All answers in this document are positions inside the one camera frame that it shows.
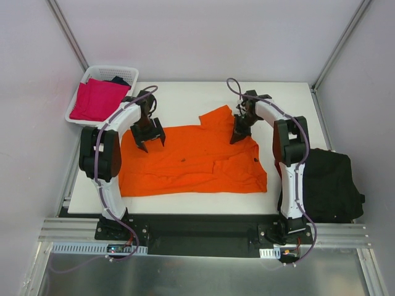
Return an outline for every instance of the wire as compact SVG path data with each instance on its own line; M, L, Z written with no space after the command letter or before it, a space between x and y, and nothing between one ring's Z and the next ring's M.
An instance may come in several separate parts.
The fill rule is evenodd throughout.
M146 97L150 96L152 93L154 93L154 92L156 92L156 91L158 90L158 87L157 87L156 85L152 85L152 86L148 86L147 88L144 88L143 91L146 91L147 89L150 89L150 88L154 88L154 89L153 89L152 91L148 92L147 94L141 96L141 97L137 97L136 99L134 99L133 101L131 101L130 103L128 103L127 105L125 105L123 109L118 110L115 114L113 114L113 116L110 117L110 119L108 120L108 123L105 123L105 124L103 125L103 127L99 130L98 138L97 138L97 141L96 141L96 147L99 147L99 145L100 145L100 140L101 140L101 136L102 136L102 134L103 134L103 131L104 131L108 126L110 126L110 124L111 124L111 122L113 122L113 120L115 120L125 109L129 108L129 107L130 107L131 105L133 105L135 102L138 102L138 101L140 101L140 100L142 100L142 99L145 99ZM128 240L128 242L126 243L126 245L127 245L127 244L131 244L131 242L133 241L133 238L134 238L134 237L136 238L136 248L135 248L132 252L130 252L127 256L122 257L122 258L111 258L111 259L110 259L111 261L124 261L124 260L126 260L127 258L131 257L134 253L137 252L137 250L138 250L138 248L139 248L140 242L139 242L139 239L138 239L137 234L135 233L135 231L134 231L129 225L127 225L127 224L125 224L124 222L122 222L121 220L119 220L119 219L111 212L111 210L108 208L108 206L107 206L107 204L106 204L106 201L104 200L103 191L102 191L102 187L101 187L101 186L102 186L102 185L101 185L101 182L100 182L100 180L98 180L98 163L99 163L99 149L96 149L96 151L95 151L95 153L94 153L94 181L95 181L96 184L99 186L99 196L100 196L100 200L101 200L101 203L102 203L103 207L106 209L107 213L108 213L116 222L118 222L118 223L121 224L123 227L125 227L126 229L129 230L131 236L130 236L130 239ZM98 255L98 256L95 256L95 257L93 257L93 258L90 258L89 260L86 260L85 262L83 262L83 263L81 263L81 264L79 264L79 265L76 265L76 266L74 266L74 267L72 267L72 268L69 268L69 269L66 269L66 270L56 270L56 269L54 269L53 266L52 266L52 259L53 259L53 256L52 256L52 254L51 254L51 255L49 256L49 260L48 260L48 268L49 268L49 270L52 271L53 273L56 273L56 274L66 274L66 273L71 273L72 271L75 271L75 270L77 270L77 269L79 269L79 268L81 268L81 267L83 267L83 266L85 266L85 265L91 263L92 261L97 260L98 258L105 258L105 257L103 257L102 255Z
M237 87L238 87L238 89L239 89L238 92L235 91L235 90L230 86L230 82L231 82L231 81L233 81L233 82L235 82L235 83L237 84ZM314 239L313 239L312 245L311 245L310 248L307 250L307 252L306 252L300 259L298 259L297 262L299 262L299 261L301 261L303 258L305 258L305 257L312 251L312 249L313 249L314 246L315 246L315 243L317 242L317 226L315 225L315 223L313 222L313 220L308 216L308 214L307 214L307 213L304 211L304 209L302 208L302 205L300 204L299 190L298 190L298 189L299 189L299 167L306 161L307 157L309 156L309 152L310 152L310 144L309 144L309 140L308 140L308 138L307 138L306 132L304 131L304 129L302 128L302 126L300 125L300 123L297 122L297 120L296 120L293 116L291 116L291 115L285 113L281 108L279 108L279 106L277 106L276 104L274 104L272 100L263 99L263 98L261 98L261 97L254 97L254 96L250 96L250 95L247 95L247 94L242 94L242 93L241 93L241 86L240 86L239 82L238 82L236 79L234 79L234 78L228 78L228 79L227 79L227 86L228 86L228 88L229 88L229 90L230 90L231 92L237 94L240 98L246 97L246 98L248 98L248 99L256 99L256 100L261 101L261 102L263 102L263 103L265 103L265 104L271 105L274 109L276 109L277 111L279 111L280 114L282 114L282 116L284 116L284 117L289 118L290 120L292 120L292 121L295 123L295 125L297 126L297 128L299 129L299 131L301 132L301 134L302 134L303 140L304 140L304 142L305 142L305 144L306 144L306 152L304 153L304 156L303 156L302 160L296 165L296 168L295 168L295 173L296 173L296 178L295 178L296 204L297 204L297 207L299 208L299 210L301 211L302 215L305 216L305 218L306 218L306 219L311 223L311 225L313 226L313 228L314 228Z

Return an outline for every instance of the red cloth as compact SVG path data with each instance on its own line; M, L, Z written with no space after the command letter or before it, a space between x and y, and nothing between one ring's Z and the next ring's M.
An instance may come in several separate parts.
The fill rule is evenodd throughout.
M90 78L80 83L71 119L104 121L117 110L130 86Z

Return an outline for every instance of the orange shirt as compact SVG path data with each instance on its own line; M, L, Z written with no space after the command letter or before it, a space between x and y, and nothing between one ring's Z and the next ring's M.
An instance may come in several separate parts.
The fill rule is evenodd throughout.
M251 138L230 145L232 112L223 106L199 117L201 125L164 128L159 139L137 148L131 131L122 138L119 187L122 197L179 192L267 191L267 175Z

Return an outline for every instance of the folded cloth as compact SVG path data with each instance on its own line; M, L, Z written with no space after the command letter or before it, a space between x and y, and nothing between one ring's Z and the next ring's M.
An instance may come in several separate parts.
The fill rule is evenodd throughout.
M267 175L259 146L251 138L230 145L233 116L223 106L200 116L201 125L164 128L159 140L137 148L127 131L122 138L119 186L122 197L178 192L266 192Z
M117 110L130 86L90 78L80 83L71 119L104 121Z

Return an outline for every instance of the white laundry basket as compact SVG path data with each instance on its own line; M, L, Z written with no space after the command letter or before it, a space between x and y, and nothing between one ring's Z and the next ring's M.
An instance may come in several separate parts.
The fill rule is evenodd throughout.
M115 76L122 77L127 83L131 85L130 90L127 93L127 96L131 96L138 77L138 70L130 67L118 67L118 66L91 66L89 67L84 76L81 79L82 83L87 83L89 78L93 78L96 80L111 80ZM76 123L82 126L96 126L101 123L101 121L89 121L89 120L76 120L70 118L70 113L72 113L75 103L77 101L77 92L78 88L74 93L73 99L70 102L69 107L67 108L65 119L68 122Z

